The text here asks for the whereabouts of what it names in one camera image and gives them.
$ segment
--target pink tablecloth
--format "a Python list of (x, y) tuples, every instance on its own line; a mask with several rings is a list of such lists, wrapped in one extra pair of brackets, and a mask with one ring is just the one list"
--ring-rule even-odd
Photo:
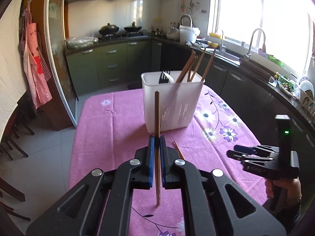
[[(226, 156), (226, 151), (235, 144), (252, 146), (259, 142), (209, 87), (203, 86), (190, 125), (163, 134), (166, 144), (172, 147), (176, 140), (185, 159), (197, 168), (205, 171), (219, 168), (258, 203), (266, 201), (264, 179), (244, 172), (240, 162)], [(116, 169), (132, 159), (137, 149), (147, 146), (148, 139), (141, 89), (89, 98), (82, 109), (73, 143), (69, 188), (94, 168)], [(129, 235), (184, 235), (180, 190), (161, 189), (159, 207), (156, 207), (154, 187), (134, 191)]]

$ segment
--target yellow container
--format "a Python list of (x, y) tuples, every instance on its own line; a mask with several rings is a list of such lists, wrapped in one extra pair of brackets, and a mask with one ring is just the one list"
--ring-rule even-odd
[(209, 33), (210, 36), (215, 37), (215, 38), (219, 38), (222, 39), (222, 36), (219, 34), (215, 34), (215, 33)]
[(208, 45), (209, 45), (209, 47), (212, 48), (212, 49), (216, 49), (216, 48), (219, 46), (217, 43), (215, 43), (215, 42), (210, 42), (210, 41), (208, 41)]

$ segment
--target red checkered apron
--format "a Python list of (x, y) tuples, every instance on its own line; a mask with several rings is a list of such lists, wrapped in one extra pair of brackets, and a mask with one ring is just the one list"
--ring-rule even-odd
[(22, 46), (24, 72), (29, 83), (35, 109), (37, 109), (52, 99), (47, 86), (51, 73), (38, 46), (36, 23), (32, 22), (30, 5), (29, 1), (23, 12), (25, 20), (22, 36), (24, 40), (21, 38), (20, 45)]

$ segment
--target white plastic basket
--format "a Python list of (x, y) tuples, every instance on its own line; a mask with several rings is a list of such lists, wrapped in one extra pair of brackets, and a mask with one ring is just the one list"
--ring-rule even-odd
[[(170, 75), (176, 81), (180, 73), (181, 71), (171, 71)], [(193, 81), (187, 83), (187, 74), (181, 83), (162, 84), (158, 84), (161, 72), (141, 75), (144, 118), (150, 134), (154, 133), (154, 93), (156, 91), (160, 92), (161, 131), (183, 128), (190, 124), (204, 81), (201, 82), (201, 76), (195, 74)]]

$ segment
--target wooden chopstick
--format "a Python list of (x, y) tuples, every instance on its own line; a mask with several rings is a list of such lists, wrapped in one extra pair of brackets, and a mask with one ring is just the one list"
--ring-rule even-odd
[(195, 59), (195, 52), (192, 50), (192, 54), (190, 55), (190, 58), (188, 59), (187, 63), (185, 64), (183, 70), (181, 71), (179, 77), (176, 80), (176, 83), (182, 82), (182, 80), (184, 79), (190, 65), (193, 63), (194, 59)]
[(204, 81), (204, 78), (206, 78), (206, 75), (209, 71), (209, 68), (211, 66), (211, 63), (212, 63), (214, 57), (215, 57), (215, 50), (213, 50), (213, 52), (212, 52), (211, 58), (210, 58), (209, 63), (206, 67), (206, 70), (204, 71), (204, 75), (202, 76), (201, 81)]
[(157, 206), (161, 203), (161, 160), (160, 160), (160, 92), (155, 92), (154, 107), (154, 170), (155, 170), (155, 190), (157, 197)]
[(191, 66), (189, 67), (188, 76), (187, 76), (187, 82), (190, 82), (190, 74), (192, 73), (192, 68), (193, 68), (193, 65), (191, 65)]
[(193, 76), (190, 78), (190, 81), (193, 81), (193, 79), (194, 79), (194, 77), (195, 77), (195, 74), (196, 74), (196, 72), (197, 72), (197, 70), (198, 70), (198, 68), (199, 68), (199, 66), (200, 66), (200, 64), (201, 64), (201, 61), (202, 61), (202, 59), (204, 58), (204, 53), (206, 53), (206, 49), (204, 49), (204, 51), (202, 52), (202, 54), (201, 54), (201, 56), (200, 56), (200, 58), (199, 58), (199, 61), (198, 61), (197, 65), (196, 65), (196, 68), (195, 68), (195, 70), (194, 70)]
[(183, 156), (181, 150), (179, 149), (179, 147), (178, 147), (178, 145), (177, 145), (177, 143), (176, 143), (175, 140), (174, 140), (174, 146), (175, 146), (176, 150), (179, 152), (179, 157), (180, 157), (182, 160), (185, 160), (185, 158), (184, 158), (184, 156)]

